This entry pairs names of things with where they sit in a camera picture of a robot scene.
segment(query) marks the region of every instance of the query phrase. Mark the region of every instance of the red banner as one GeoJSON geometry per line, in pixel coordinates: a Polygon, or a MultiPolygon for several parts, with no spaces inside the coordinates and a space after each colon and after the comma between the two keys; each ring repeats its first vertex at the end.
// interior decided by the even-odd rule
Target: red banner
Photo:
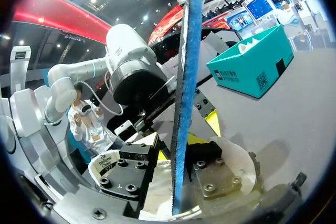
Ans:
{"type": "MultiPolygon", "coordinates": [[[[108,80],[110,78],[111,74],[108,73],[106,75],[106,80],[108,80]]],[[[95,89],[98,90],[101,86],[103,86],[105,84],[105,79],[102,79],[100,82],[98,82],[95,86],[95,89]]]]}
{"type": "Polygon", "coordinates": [[[20,0],[13,21],[63,30],[106,43],[111,26],[67,0],[20,0]]]}
{"type": "Polygon", "coordinates": [[[152,32],[148,44],[154,43],[161,37],[163,37],[170,28],[172,28],[180,19],[183,18],[183,8],[181,5],[176,5],[169,13],[167,13],[163,19],[158,23],[154,31],[152,32]]]}
{"type": "Polygon", "coordinates": [[[220,19],[217,20],[216,22],[213,22],[210,27],[213,28],[226,28],[226,29],[230,29],[229,25],[227,24],[227,22],[225,21],[225,19],[220,19]]]}

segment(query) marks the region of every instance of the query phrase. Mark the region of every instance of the blue screen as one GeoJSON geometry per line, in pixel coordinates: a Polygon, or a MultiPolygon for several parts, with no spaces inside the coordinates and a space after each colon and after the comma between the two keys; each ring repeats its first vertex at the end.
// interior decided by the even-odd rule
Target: blue screen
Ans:
{"type": "Polygon", "coordinates": [[[253,0],[246,7],[255,19],[259,19],[272,11],[272,7],[267,0],[253,0]]]}

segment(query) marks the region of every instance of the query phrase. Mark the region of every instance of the black hair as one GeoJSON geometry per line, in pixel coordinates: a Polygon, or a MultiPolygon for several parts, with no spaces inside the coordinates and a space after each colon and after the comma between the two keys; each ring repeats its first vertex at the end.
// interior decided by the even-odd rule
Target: black hair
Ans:
{"type": "Polygon", "coordinates": [[[81,93],[83,93],[83,84],[78,82],[75,85],[73,85],[73,87],[75,88],[75,90],[80,91],[81,93]]]}

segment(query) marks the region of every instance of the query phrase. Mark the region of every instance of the yellow metal piece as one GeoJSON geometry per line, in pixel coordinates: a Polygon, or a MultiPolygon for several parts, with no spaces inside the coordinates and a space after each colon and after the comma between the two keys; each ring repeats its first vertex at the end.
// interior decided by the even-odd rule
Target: yellow metal piece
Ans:
{"type": "Polygon", "coordinates": [[[157,158],[157,160],[167,160],[161,151],[159,151],[159,156],[157,158]]]}
{"type": "MultiPolygon", "coordinates": [[[[197,143],[204,144],[204,143],[207,143],[207,141],[189,133],[188,134],[188,144],[197,144],[197,143]]],[[[167,159],[163,155],[163,153],[161,151],[159,151],[159,157],[158,157],[157,160],[167,160],[167,159]]]]}
{"type": "Polygon", "coordinates": [[[213,131],[217,136],[221,136],[221,127],[219,126],[219,120],[217,115],[217,110],[211,112],[206,118],[205,121],[210,125],[213,131]]]}
{"type": "Polygon", "coordinates": [[[189,133],[188,134],[188,144],[197,144],[197,143],[204,144],[204,143],[207,143],[207,141],[200,139],[199,137],[194,136],[189,133]]]}

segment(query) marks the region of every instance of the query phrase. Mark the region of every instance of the white shirt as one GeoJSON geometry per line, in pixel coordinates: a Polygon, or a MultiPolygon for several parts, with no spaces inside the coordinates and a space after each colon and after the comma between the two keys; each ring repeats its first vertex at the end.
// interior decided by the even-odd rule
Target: white shirt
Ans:
{"type": "Polygon", "coordinates": [[[88,148],[99,154],[104,152],[107,147],[111,146],[117,137],[101,124],[104,115],[98,115],[95,112],[96,109],[97,106],[95,106],[90,100],[81,101],[81,104],[77,107],[70,107],[68,119],[70,122],[70,130],[75,140],[83,141],[88,148]],[[82,123],[80,126],[77,126],[74,116],[77,113],[80,114],[79,111],[87,104],[91,106],[91,112],[82,116],[82,123]],[[94,141],[91,136],[92,134],[98,135],[100,138],[94,141]]]}

